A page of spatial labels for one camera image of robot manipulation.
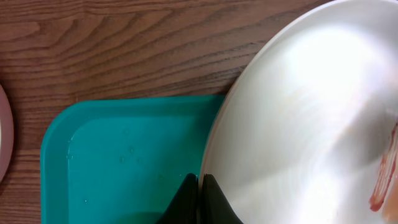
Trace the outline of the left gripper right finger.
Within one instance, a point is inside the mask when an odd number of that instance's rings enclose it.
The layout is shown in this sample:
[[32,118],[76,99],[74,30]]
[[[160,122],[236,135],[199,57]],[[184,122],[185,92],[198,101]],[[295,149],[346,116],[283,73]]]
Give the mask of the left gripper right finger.
[[200,218],[201,224],[243,224],[211,174],[205,174],[203,177]]

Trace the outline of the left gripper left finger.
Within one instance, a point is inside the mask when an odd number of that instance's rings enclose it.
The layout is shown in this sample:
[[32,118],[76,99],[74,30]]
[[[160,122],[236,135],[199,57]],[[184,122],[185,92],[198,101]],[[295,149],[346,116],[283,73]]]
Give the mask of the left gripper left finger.
[[196,224],[198,178],[189,173],[156,224]]

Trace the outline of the white plate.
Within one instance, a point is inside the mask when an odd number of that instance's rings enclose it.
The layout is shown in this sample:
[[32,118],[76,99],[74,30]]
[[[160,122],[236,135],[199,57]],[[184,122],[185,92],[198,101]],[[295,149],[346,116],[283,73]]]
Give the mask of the white plate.
[[4,89],[1,87],[0,117],[1,117],[1,166],[0,178],[3,180],[12,156],[14,145],[14,121],[11,106]]
[[397,175],[397,2],[332,1],[230,89],[201,174],[243,223],[386,223]]

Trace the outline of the green yellow sponge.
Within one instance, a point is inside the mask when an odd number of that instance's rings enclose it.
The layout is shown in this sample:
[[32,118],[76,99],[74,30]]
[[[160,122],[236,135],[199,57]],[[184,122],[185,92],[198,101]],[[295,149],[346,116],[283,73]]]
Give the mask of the green yellow sponge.
[[397,224],[397,175],[393,178],[393,183],[384,202],[382,217],[388,224]]

